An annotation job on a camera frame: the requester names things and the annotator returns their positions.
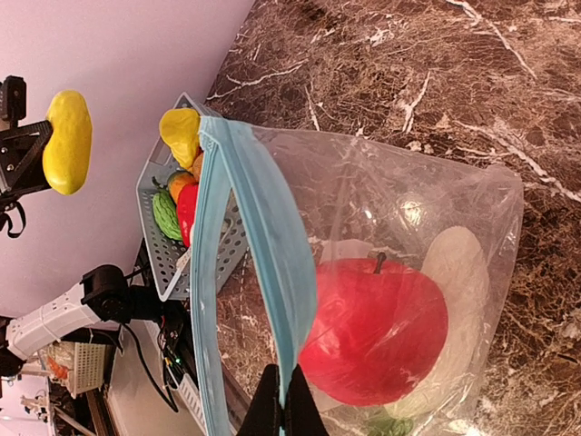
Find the yellow toy potato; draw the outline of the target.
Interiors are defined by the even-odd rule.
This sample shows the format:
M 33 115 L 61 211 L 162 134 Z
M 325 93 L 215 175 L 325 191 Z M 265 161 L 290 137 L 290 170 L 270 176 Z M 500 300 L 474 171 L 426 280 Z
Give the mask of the yellow toy potato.
M 79 191 L 90 165 L 93 125 L 84 97 L 75 90 L 58 93 L 46 120 L 53 132 L 43 152 L 44 177 L 62 195 Z

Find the large clear zip bag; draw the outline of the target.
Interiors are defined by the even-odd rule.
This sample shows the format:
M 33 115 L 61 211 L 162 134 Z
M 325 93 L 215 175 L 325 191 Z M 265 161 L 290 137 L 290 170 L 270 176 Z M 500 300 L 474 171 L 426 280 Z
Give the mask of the large clear zip bag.
M 206 431 L 477 434 L 521 234 L 521 177 L 222 117 L 203 117 L 199 138 L 190 303 Z M 217 276 L 236 239 L 276 355 L 239 428 L 217 322 Z

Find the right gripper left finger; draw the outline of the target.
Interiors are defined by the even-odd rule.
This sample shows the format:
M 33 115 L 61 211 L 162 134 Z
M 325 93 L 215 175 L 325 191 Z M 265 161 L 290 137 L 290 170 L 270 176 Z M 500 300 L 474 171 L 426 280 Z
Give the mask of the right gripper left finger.
M 279 436 L 282 408 L 279 402 L 279 368 L 264 368 L 238 436 Z

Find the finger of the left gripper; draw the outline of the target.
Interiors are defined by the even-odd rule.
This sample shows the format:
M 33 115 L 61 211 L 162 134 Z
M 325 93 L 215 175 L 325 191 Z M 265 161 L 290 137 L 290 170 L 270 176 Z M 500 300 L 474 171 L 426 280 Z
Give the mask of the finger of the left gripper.
M 1 133 L 1 197 L 20 198 L 50 188 L 43 169 L 43 153 L 52 137 L 49 121 Z

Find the large red toy apple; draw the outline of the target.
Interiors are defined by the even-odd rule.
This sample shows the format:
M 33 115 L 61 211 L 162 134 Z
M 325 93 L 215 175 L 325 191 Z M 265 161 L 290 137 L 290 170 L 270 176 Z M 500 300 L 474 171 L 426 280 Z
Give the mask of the large red toy apple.
M 321 263 L 316 281 L 317 313 L 299 358 L 307 380 L 353 406 L 383 405 L 411 393 L 448 336 L 439 286 L 383 253 Z

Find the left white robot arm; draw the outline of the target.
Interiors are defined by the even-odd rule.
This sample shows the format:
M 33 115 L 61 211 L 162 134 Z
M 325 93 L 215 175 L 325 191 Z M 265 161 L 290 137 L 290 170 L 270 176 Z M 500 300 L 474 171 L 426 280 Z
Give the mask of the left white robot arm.
M 11 239 L 22 233 L 14 229 L 8 213 L 16 210 L 26 225 L 20 198 L 48 188 L 41 153 L 52 133 L 47 121 L 25 126 L 10 122 L 1 132 L 1 229 Z M 27 315 L 1 319 L 1 375 L 16 376 L 41 348 L 61 339 L 76 339 L 79 330 L 96 323 L 159 322 L 162 313 L 162 302 L 153 287 L 130 285 L 114 265 L 96 267 L 51 302 Z

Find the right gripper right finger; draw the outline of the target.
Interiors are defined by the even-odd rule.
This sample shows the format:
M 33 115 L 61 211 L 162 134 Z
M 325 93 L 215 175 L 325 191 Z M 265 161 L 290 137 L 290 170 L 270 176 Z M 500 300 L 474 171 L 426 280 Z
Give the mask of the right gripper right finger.
M 292 436 L 326 436 L 327 430 L 322 422 L 309 385 L 298 365 L 293 373 L 287 392 L 283 412 L 284 433 Z

